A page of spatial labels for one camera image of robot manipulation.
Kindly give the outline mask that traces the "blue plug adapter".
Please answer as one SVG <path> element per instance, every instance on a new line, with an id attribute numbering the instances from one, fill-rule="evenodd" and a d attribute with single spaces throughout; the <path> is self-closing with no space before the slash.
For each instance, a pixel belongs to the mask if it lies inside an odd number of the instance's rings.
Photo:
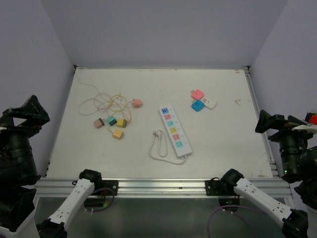
<path id="1" fill-rule="evenodd" d="M 191 108 L 196 112 L 201 111 L 204 107 L 205 104 L 201 100 L 194 100 L 191 104 Z"/>

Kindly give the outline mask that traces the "yellow olive USB charger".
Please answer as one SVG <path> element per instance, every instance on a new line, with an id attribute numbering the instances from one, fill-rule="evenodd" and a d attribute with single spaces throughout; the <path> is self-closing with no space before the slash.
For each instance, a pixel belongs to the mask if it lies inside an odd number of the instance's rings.
<path id="1" fill-rule="evenodd" d="M 115 129 L 112 133 L 112 136 L 118 140 L 122 139 L 124 137 L 124 131 L 120 129 Z"/>

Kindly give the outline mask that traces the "beige brown USB charger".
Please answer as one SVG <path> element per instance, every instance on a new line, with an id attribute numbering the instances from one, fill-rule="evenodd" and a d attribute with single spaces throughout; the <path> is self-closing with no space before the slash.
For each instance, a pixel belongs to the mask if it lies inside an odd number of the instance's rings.
<path id="1" fill-rule="evenodd" d="M 99 129 L 101 127 L 103 127 L 105 125 L 105 122 L 103 119 L 99 118 L 97 120 L 94 121 L 94 126 Z"/>

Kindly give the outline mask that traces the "teal USB charger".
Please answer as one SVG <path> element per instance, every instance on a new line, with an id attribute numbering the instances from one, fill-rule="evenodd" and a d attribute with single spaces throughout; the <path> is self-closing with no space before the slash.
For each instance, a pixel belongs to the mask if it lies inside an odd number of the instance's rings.
<path id="1" fill-rule="evenodd" d="M 114 116 L 109 116 L 106 118 L 106 121 L 107 123 L 110 125 L 110 126 L 113 126 L 117 123 L 117 120 Z"/>

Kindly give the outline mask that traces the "salmon pink USB charger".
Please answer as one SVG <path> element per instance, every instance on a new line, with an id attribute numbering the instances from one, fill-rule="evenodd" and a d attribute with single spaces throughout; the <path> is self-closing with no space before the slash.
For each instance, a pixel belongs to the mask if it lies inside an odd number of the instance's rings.
<path id="1" fill-rule="evenodd" d="M 139 108 L 139 107 L 142 107 L 143 102 L 142 102 L 142 100 L 140 100 L 140 99 L 133 99 L 133 100 L 132 100 L 132 105 L 133 105 L 133 107 L 135 107 L 135 108 Z"/>

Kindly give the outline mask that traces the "pink plug adapter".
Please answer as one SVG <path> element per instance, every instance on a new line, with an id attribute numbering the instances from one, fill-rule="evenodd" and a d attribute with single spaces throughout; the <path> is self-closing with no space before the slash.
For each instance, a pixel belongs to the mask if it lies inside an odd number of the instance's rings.
<path id="1" fill-rule="evenodd" d="M 200 100 L 203 98 L 203 96 L 204 96 L 204 92 L 199 89 L 191 91 L 191 98 L 194 100 Z"/>

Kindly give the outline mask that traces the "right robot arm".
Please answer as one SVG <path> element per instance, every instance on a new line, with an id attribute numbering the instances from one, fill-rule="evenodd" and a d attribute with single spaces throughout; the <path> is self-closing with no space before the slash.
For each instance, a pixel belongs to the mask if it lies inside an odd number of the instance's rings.
<path id="1" fill-rule="evenodd" d="M 226 195 L 238 195 L 266 213 L 286 238 L 317 236 L 317 148 L 308 141 L 317 134 L 317 114 L 304 119 L 260 110 L 255 132 L 275 130 L 267 139 L 279 146 L 282 176 L 250 180 L 235 169 L 218 180 Z"/>

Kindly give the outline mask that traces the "white plug adapter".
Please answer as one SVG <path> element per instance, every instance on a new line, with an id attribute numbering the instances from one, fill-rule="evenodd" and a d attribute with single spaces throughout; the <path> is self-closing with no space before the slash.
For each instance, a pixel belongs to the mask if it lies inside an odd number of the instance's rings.
<path id="1" fill-rule="evenodd" d="M 217 105 L 217 101 L 207 99 L 207 98 L 203 99 L 203 103 L 204 103 L 205 107 L 209 110 L 212 110 Z"/>

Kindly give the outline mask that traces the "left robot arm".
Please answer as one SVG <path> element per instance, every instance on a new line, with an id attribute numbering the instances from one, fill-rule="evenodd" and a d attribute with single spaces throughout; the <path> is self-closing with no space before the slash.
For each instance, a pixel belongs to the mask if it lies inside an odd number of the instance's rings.
<path id="1" fill-rule="evenodd" d="M 65 238 L 70 222 L 91 194 L 102 191 L 101 173 L 85 169 L 62 205 L 35 224 L 32 188 L 37 172 L 29 139 L 50 121 L 35 95 L 19 108 L 5 110 L 0 118 L 0 236 L 2 238 Z"/>

